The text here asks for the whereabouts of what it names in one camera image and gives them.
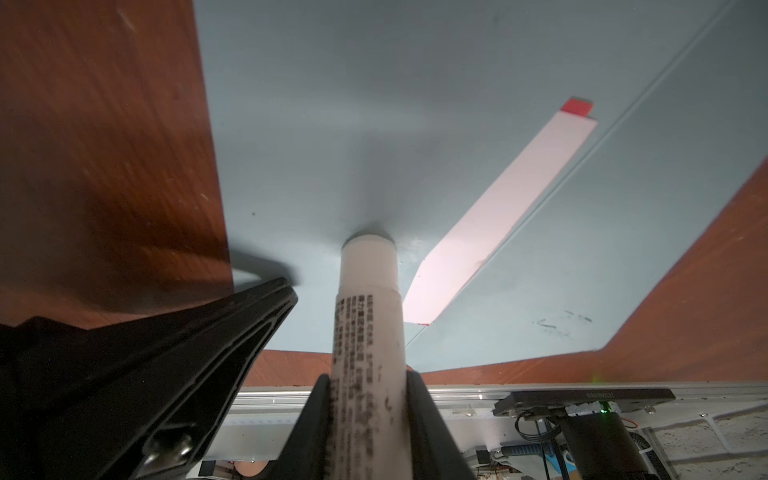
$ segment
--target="metal frame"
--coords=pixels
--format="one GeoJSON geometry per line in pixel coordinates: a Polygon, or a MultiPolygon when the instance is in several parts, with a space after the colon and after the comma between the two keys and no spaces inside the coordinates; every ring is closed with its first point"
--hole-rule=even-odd
{"type": "MultiPolygon", "coordinates": [[[[606,388],[672,389],[676,400],[650,411],[623,412],[642,429],[700,421],[768,405],[768,382],[671,382],[431,386],[429,393],[462,451],[522,443],[514,419],[494,417],[494,404],[511,391],[606,388]]],[[[206,459],[267,460],[280,453],[310,394],[310,387],[245,388],[235,398],[206,459]]]]}

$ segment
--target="wooden panel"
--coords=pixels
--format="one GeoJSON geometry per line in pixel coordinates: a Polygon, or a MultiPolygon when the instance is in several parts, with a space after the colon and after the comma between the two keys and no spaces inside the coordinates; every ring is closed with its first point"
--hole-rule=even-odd
{"type": "Polygon", "coordinates": [[[307,386],[331,372],[329,353],[264,350],[248,372],[244,386],[307,386]]]}
{"type": "Polygon", "coordinates": [[[0,3],[0,318],[232,291],[191,4],[0,3]]]}

